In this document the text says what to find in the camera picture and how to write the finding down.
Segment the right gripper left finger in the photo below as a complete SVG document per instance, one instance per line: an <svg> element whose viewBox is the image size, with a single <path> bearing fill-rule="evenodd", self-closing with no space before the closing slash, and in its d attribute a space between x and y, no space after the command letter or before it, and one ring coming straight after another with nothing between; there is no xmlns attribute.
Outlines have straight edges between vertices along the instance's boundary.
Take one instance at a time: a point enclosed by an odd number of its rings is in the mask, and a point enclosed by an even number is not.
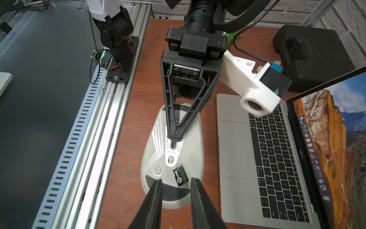
<svg viewBox="0 0 366 229"><path fill-rule="evenodd" d="M160 229L163 203L162 180L155 180L129 229Z"/></svg>

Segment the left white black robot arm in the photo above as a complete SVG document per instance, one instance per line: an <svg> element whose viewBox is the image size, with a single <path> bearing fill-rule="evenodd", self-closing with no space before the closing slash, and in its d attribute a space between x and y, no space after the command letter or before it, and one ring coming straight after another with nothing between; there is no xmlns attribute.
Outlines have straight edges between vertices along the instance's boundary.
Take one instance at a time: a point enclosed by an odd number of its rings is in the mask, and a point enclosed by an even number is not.
<svg viewBox="0 0 366 229"><path fill-rule="evenodd" d="M122 2L87 4L117 67L131 62L133 24ZM226 34L247 26L267 5L268 1L191 1L184 26L167 31L161 71L171 140L183 139L217 86L228 46Z"/></svg>

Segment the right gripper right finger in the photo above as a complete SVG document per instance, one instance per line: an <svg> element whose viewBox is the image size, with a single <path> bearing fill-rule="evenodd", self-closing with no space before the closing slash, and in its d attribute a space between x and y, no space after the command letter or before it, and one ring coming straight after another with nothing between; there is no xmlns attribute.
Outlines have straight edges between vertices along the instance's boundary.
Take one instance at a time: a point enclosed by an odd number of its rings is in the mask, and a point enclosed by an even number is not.
<svg viewBox="0 0 366 229"><path fill-rule="evenodd" d="M226 229L225 224L198 178L191 179L190 190L193 228Z"/></svg>

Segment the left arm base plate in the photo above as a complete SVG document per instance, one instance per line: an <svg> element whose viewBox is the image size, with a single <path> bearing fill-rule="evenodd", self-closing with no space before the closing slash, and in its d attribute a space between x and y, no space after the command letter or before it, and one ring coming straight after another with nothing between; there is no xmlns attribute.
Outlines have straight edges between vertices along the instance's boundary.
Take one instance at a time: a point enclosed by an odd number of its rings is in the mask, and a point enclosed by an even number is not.
<svg viewBox="0 0 366 229"><path fill-rule="evenodd" d="M139 38L137 36L130 36L128 38L128 45L131 51L129 59L122 62L116 62L112 60L113 66L109 67L108 73L106 75L106 81L112 83L124 83L127 84L130 81L132 74L132 66L135 59L137 59L137 48L139 44Z"/></svg>

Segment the grey wireless mouse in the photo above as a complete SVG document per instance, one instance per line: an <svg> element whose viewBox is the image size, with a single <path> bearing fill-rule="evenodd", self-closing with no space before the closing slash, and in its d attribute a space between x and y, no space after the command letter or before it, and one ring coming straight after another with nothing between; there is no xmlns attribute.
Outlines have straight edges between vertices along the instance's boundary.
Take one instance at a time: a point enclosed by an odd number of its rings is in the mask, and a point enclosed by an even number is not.
<svg viewBox="0 0 366 229"><path fill-rule="evenodd" d="M204 144L200 115L195 117L181 141L169 139L167 133L165 107L162 106L144 150L141 183L144 192L148 193L154 181L161 179L163 208L176 210L191 201L191 178L203 179ZM184 166L189 178L180 187L173 174L173 170L179 166Z"/></svg>

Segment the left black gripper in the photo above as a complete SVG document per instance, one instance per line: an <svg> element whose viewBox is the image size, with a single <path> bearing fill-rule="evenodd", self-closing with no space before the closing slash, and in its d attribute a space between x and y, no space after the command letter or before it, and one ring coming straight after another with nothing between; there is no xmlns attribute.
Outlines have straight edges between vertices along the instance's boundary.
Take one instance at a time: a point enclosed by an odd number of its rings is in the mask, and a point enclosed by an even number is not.
<svg viewBox="0 0 366 229"><path fill-rule="evenodd" d="M208 33L170 28L165 40L169 50L162 54L161 72L167 136L171 140L181 141L218 84L228 39L220 31ZM175 114L177 98L193 101L181 121Z"/></svg>

